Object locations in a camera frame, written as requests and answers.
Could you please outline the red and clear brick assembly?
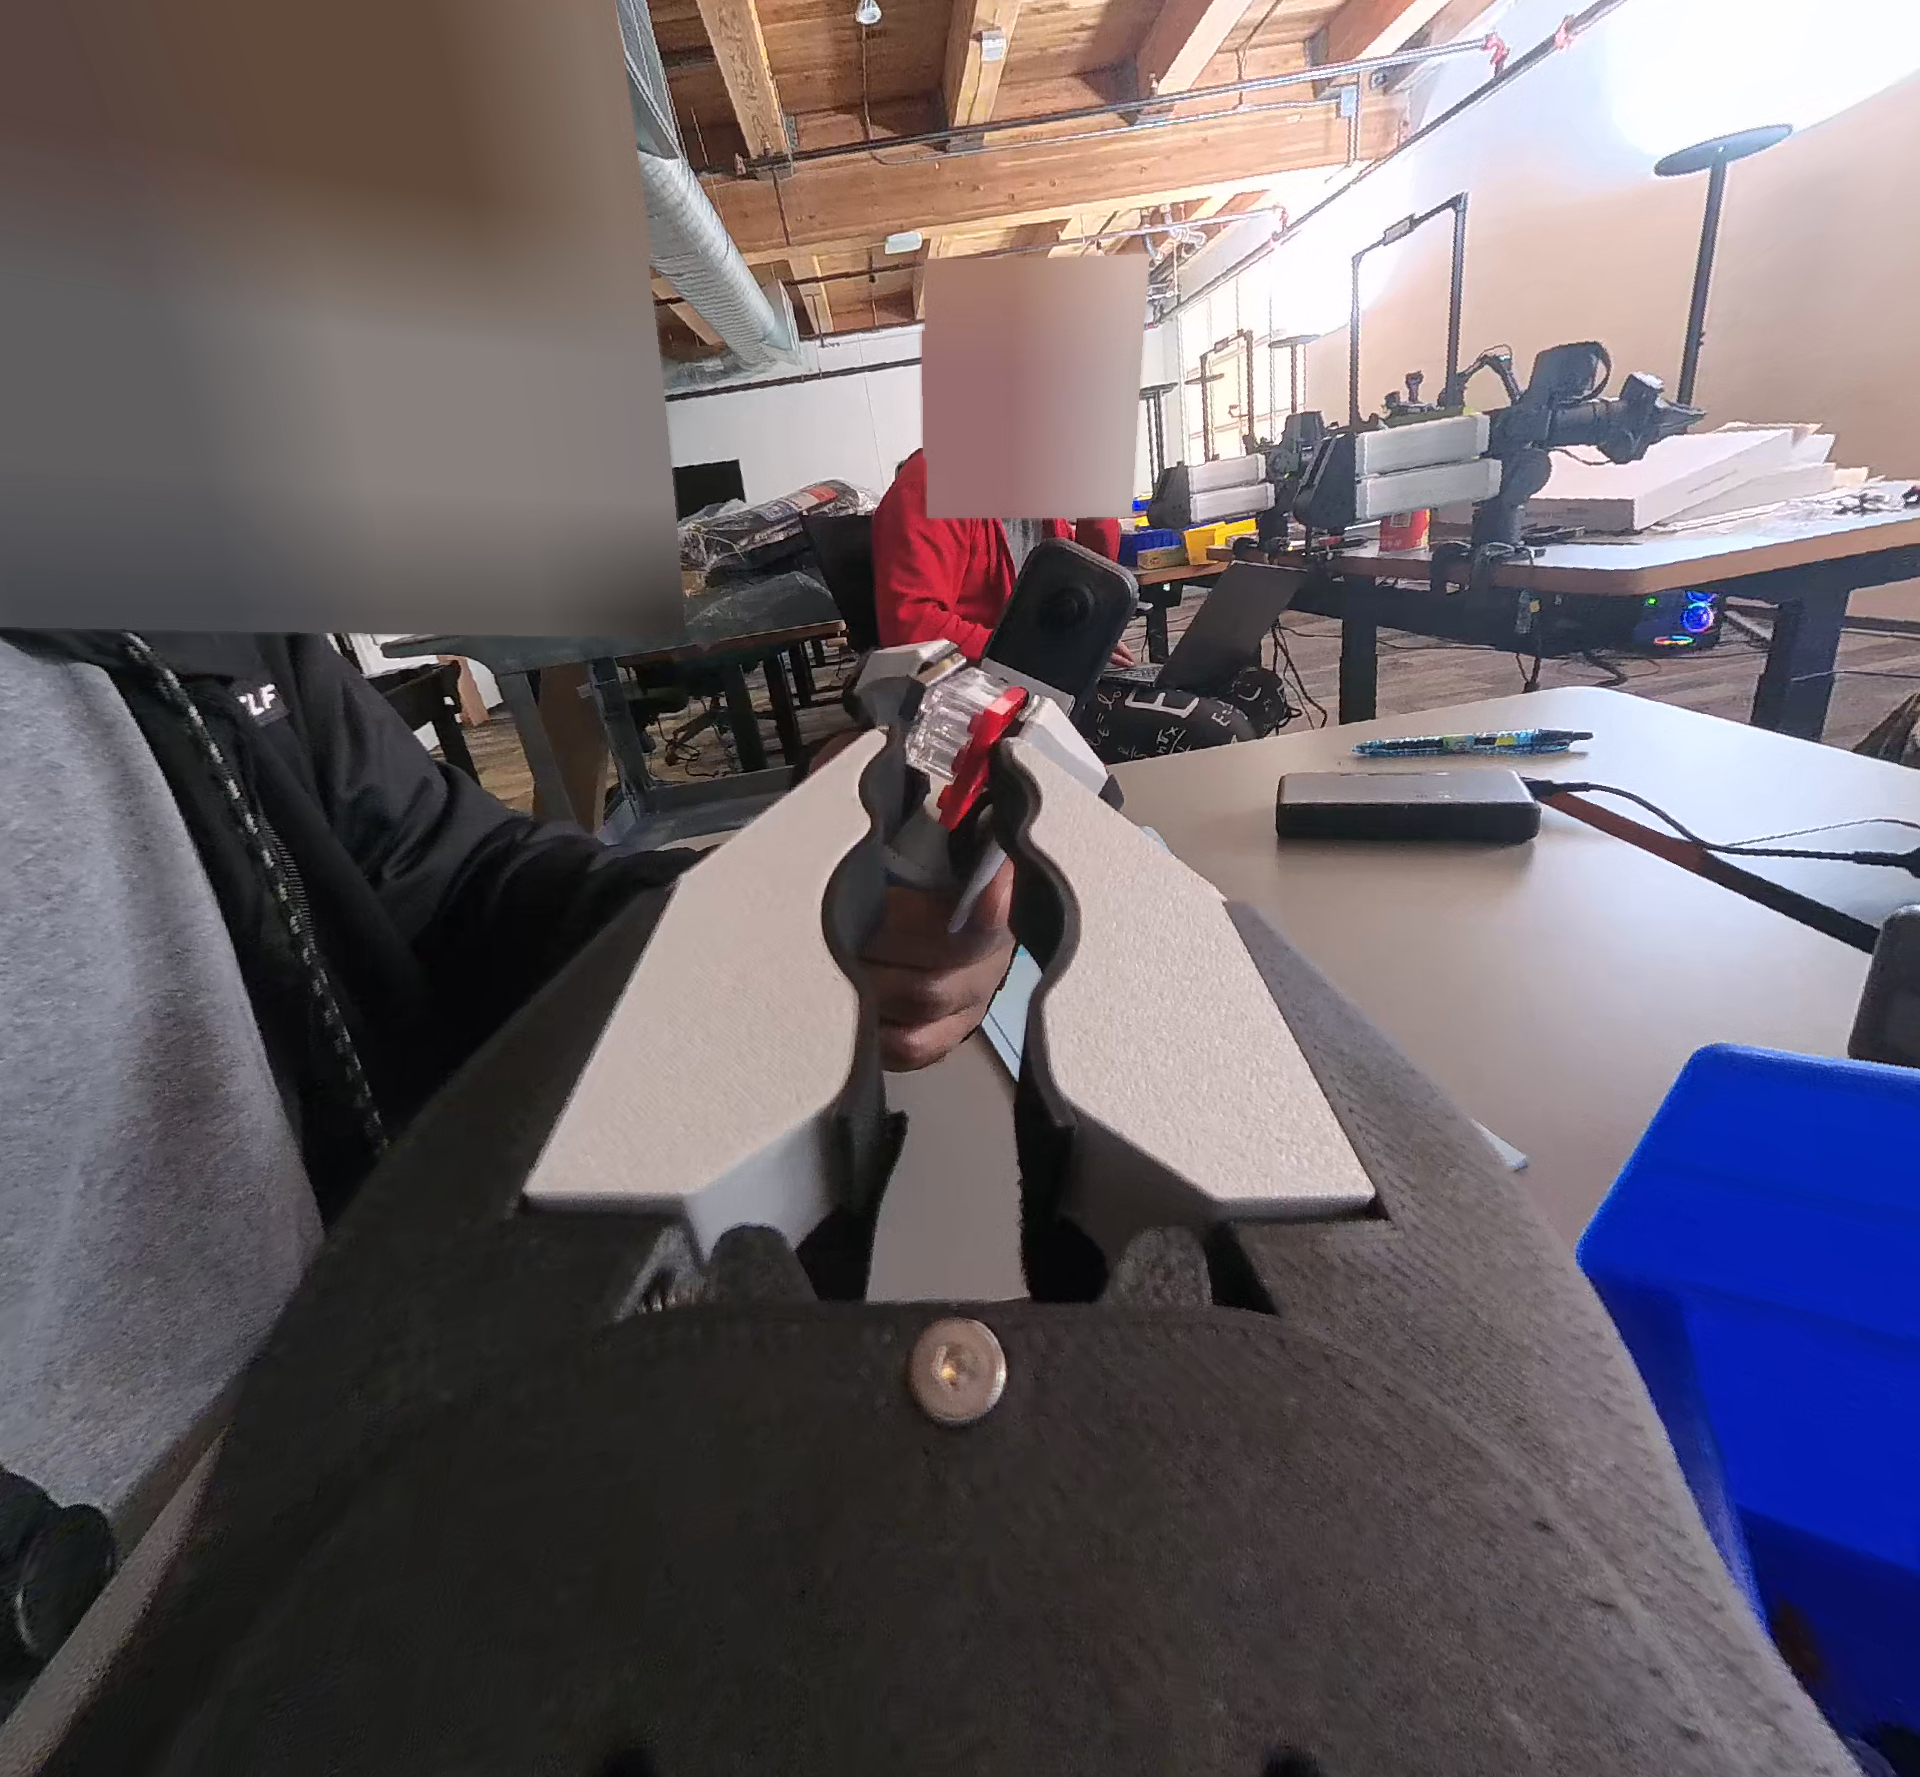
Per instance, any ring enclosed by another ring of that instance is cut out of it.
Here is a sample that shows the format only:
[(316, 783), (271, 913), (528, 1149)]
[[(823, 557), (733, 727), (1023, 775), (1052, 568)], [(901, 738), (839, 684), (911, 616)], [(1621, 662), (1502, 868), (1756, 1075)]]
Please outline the red and clear brick assembly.
[(1004, 736), (1021, 727), (1036, 692), (984, 666), (959, 666), (924, 684), (903, 732), (903, 762), (924, 781), (932, 817), (956, 832), (991, 783), (991, 762)]

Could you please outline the white grey robot base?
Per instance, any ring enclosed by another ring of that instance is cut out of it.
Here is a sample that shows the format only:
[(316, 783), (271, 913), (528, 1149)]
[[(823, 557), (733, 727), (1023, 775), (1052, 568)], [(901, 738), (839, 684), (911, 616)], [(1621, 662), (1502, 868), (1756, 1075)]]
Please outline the white grey robot base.
[(1168, 466), (1153, 485), (1145, 518), (1151, 530), (1186, 533), (1256, 518), (1274, 505), (1277, 485), (1269, 477), (1269, 456), (1248, 452), (1226, 460)]
[(1352, 522), (1479, 508), (1501, 493), (1492, 418), (1363, 428), (1352, 439)]

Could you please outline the person's left hand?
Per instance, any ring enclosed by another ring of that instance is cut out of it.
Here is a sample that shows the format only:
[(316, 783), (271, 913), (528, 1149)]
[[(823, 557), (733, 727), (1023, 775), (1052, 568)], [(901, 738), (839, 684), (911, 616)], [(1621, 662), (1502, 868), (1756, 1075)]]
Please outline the person's left hand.
[(1015, 869), (1004, 864), (962, 926), (952, 898), (891, 887), (858, 955), (886, 1071), (924, 1071), (982, 1025), (1018, 952), (1010, 926)]

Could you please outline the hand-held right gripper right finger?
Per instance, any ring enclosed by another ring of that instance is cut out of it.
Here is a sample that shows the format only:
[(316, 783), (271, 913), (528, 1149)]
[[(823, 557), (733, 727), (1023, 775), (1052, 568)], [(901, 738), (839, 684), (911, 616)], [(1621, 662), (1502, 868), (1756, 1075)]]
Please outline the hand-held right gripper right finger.
[(1036, 738), (991, 766), (1036, 981), (1021, 1037), (1021, 1251), (1349, 1222), (1378, 1188), (1226, 899)]

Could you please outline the stack of white boxes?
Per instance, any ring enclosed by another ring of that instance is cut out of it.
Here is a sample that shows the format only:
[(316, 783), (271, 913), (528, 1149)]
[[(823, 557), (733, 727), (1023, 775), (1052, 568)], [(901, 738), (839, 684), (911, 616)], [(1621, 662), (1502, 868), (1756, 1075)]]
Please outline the stack of white boxes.
[(1555, 456), (1550, 485), (1528, 501), (1532, 533), (1584, 537), (1671, 535), (1720, 518), (1751, 518), (1866, 482), (1832, 460), (1832, 437), (1806, 422), (1731, 422), (1676, 437), (1618, 466)]

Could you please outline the black office chair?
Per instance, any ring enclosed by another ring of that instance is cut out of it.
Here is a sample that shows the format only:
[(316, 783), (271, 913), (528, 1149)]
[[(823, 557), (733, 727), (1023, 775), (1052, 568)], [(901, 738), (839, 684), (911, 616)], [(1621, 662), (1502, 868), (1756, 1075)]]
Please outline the black office chair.
[(823, 516), (813, 509), (801, 518), (801, 533), (845, 625), (849, 648), (864, 658), (879, 648), (873, 512)]

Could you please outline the black floor lamp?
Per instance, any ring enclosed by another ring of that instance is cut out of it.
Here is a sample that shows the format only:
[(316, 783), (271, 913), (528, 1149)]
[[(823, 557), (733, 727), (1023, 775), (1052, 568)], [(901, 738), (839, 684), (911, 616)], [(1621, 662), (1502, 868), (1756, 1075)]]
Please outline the black floor lamp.
[(1691, 298), (1689, 317), (1683, 327), (1683, 358), (1676, 365), (1676, 381), (1671, 388), (1671, 400), (1697, 404), (1697, 379), (1708, 332), (1709, 289), (1716, 274), (1716, 255), (1720, 238), (1720, 215), (1728, 186), (1728, 173), (1747, 159), (1758, 159), (1773, 147), (1791, 140), (1791, 122), (1758, 122), (1746, 132), (1719, 133), (1681, 150), (1667, 152), (1651, 167), (1656, 180), (1686, 180), (1701, 177), (1701, 221), (1694, 249)]

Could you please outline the black cube device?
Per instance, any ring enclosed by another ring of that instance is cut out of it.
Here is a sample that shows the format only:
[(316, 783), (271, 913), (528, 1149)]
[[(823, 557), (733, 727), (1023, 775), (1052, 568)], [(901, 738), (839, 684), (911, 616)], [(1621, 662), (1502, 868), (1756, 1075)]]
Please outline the black cube device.
[(1918, 906), (1893, 911), (1878, 926), (1847, 1056), (1918, 1068)]

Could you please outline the black power bank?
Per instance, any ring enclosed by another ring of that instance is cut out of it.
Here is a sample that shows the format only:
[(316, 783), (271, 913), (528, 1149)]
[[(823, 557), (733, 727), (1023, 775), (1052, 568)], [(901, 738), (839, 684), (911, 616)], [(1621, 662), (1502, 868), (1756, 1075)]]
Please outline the black power bank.
[(1284, 775), (1274, 800), (1278, 841), (1352, 845), (1525, 845), (1540, 805), (1510, 770)]

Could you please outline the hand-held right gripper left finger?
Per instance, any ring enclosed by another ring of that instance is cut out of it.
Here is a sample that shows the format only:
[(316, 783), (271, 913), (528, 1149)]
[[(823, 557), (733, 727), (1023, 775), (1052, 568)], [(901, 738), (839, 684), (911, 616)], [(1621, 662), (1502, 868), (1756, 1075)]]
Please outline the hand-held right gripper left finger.
[(901, 747), (862, 733), (678, 877), (520, 1195), (532, 1211), (801, 1245), (891, 1176), (858, 958), (886, 906)]

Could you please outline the silver ventilation duct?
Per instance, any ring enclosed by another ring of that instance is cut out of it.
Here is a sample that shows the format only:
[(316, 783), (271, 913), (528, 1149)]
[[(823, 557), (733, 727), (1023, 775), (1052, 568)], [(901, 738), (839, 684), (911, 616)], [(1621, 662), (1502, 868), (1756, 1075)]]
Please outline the silver ventilation duct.
[(797, 365), (801, 342), (791, 305), (751, 274), (684, 159), (646, 0), (614, 0), (614, 8), (651, 271), (748, 368)]

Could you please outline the light blue instruction booklet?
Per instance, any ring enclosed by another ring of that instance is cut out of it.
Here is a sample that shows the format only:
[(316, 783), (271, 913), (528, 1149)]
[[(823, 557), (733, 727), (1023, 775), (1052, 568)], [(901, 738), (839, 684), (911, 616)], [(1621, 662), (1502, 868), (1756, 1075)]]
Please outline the light blue instruction booklet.
[(1023, 1045), (1029, 1030), (1029, 1010), (1041, 981), (1041, 967), (1031, 952), (1018, 950), (1010, 974), (1000, 978), (996, 997), (982, 1020), (982, 1037), (996, 1053), (1010, 1082), (1021, 1080)]

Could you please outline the black patterned bag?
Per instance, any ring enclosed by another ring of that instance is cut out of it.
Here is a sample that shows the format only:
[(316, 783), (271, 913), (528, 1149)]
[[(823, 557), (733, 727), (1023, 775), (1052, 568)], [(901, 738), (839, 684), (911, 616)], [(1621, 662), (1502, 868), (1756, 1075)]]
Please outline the black patterned bag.
[(1297, 714), (1278, 677), (1240, 672), (1226, 696), (1196, 696), (1158, 678), (1102, 678), (1086, 738), (1104, 764), (1191, 755), (1278, 733)]

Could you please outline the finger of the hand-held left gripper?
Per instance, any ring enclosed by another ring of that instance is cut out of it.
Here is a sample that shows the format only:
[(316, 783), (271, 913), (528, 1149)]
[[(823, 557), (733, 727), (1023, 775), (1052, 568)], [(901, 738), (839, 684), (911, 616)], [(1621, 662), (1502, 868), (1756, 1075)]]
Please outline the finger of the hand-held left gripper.
[(1115, 812), (1123, 811), (1123, 793), (1106, 764), (1090, 752), (1082, 733), (1071, 726), (1068, 712), (1052, 696), (1029, 696), (1021, 717), (1021, 741), (1079, 792), (1097, 796)]
[(952, 759), (955, 722), (947, 681), (962, 674), (962, 653), (952, 640), (905, 643), (866, 653), (839, 707), (853, 732), (851, 759), (879, 759), (880, 747), (903, 747), (907, 759)]

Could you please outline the grey desk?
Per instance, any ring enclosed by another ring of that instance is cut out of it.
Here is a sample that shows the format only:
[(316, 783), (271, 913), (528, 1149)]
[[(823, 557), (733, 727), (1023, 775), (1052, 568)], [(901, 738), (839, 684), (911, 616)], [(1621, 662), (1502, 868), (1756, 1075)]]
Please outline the grey desk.
[(1847, 1056), (1866, 952), (1563, 812), (1537, 841), (1296, 845), (1284, 775), (1357, 770), (1370, 733), (1581, 727), (1540, 778), (1621, 786), (1705, 838), (1816, 850), (1918, 845), (1918, 772), (1648, 704), (1550, 687), (1374, 726), (1284, 733), (1117, 770), (1123, 816), (1256, 906), (1476, 1124), (1577, 1241), (1694, 1049)]

